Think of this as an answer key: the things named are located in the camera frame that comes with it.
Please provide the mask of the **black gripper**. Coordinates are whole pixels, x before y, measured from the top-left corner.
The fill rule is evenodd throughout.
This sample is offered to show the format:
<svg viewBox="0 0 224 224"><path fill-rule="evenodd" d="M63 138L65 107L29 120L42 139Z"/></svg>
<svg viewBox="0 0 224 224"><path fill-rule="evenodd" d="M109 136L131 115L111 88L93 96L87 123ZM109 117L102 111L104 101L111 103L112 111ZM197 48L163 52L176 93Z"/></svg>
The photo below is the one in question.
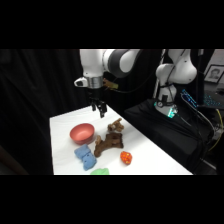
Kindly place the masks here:
<svg viewBox="0 0 224 224"><path fill-rule="evenodd" d="M103 98L103 88L89 89L88 94L92 110L96 111L98 109L100 111L100 118L103 118L107 112L107 106Z"/></svg>

